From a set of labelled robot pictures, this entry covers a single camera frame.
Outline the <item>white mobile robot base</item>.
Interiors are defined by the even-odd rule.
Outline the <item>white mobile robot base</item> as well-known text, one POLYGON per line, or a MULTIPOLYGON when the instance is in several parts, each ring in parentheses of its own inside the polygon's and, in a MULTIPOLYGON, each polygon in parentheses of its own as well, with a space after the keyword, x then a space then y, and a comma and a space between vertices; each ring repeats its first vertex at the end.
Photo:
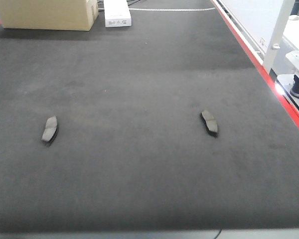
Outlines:
POLYGON ((299 51, 298 15, 288 18, 272 69, 278 77, 277 84, 284 91, 283 95, 299 111, 299 72, 286 57, 292 51, 299 51))

